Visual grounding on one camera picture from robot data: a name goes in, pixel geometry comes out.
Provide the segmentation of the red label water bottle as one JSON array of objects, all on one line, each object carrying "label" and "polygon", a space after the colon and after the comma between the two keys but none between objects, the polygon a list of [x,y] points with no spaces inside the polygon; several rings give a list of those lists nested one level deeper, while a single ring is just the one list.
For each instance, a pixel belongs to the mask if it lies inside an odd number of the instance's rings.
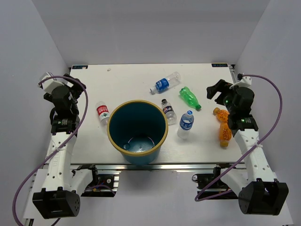
[{"label": "red label water bottle", "polygon": [[96,112],[100,121],[100,124],[102,126],[107,126],[107,123],[109,121],[110,112],[105,102],[99,101],[95,105]]}]

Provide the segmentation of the green plastic bottle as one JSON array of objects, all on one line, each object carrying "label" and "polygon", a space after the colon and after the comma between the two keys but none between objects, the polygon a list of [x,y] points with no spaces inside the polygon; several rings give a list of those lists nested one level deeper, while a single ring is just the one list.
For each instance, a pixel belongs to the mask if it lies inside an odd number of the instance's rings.
[{"label": "green plastic bottle", "polygon": [[196,96],[191,92],[191,90],[188,87],[183,87],[179,91],[179,95],[189,107],[194,108],[197,111],[201,110],[201,105],[199,104]]}]

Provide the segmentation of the small pepsi label bottle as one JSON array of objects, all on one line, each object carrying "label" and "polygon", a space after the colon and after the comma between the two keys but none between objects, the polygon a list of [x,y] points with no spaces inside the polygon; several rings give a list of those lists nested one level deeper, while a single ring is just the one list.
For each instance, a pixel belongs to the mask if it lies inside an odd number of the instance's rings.
[{"label": "small pepsi label bottle", "polygon": [[171,106],[171,104],[166,100],[162,99],[161,100],[161,105],[162,105],[162,111],[164,112],[168,125],[173,125],[176,123],[177,116]]}]

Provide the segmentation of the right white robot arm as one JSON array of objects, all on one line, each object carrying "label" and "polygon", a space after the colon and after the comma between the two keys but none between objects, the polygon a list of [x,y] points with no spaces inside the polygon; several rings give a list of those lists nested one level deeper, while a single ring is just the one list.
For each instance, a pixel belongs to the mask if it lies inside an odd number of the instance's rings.
[{"label": "right white robot arm", "polygon": [[230,113],[228,126],[240,148],[248,175],[244,178],[237,169],[229,167],[213,174],[212,181],[216,187],[227,185],[235,193],[244,214],[277,216],[289,189],[286,183],[278,181],[259,144],[259,129],[250,114],[254,100],[254,92],[249,89],[250,80],[248,77],[236,84],[219,80],[206,89],[208,99],[219,92],[216,103],[225,106]]}]

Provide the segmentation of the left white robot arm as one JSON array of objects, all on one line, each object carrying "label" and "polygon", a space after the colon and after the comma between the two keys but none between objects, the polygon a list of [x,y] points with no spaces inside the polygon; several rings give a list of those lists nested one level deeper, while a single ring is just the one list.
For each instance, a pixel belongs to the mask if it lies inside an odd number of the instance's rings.
[{"label": "left white robot arm", "polygon": [[94,188],[99,184],[94,165],[70,169],[72,151],[82,124],[77,100],[86,86],[68,74],[61,78],[63,81],[52,73],[44,73],[40,79],[44,99],[54,105],[50,113],[48,172],[41,191],[32,197],[44,219],[76,217],[80,210],[80,196],[87,187]]}]

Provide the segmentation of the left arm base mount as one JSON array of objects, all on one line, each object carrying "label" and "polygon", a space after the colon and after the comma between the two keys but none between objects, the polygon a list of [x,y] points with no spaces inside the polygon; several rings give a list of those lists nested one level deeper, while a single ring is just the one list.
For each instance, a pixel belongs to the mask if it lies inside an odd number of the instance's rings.
[{"label": "left arm base mount", "polygon": [[117,176],[109,172],[98,172],[96,165],[94,164],[85,164],[80,165],[75,169],[72,169],[72,178],[75,177],[79,170],[91,170],[93,180],[90,184],[87,185],[84,193],[81,197],[114,197],[116,191],[114,189],[117,186],[114,185],[116,182]]}]

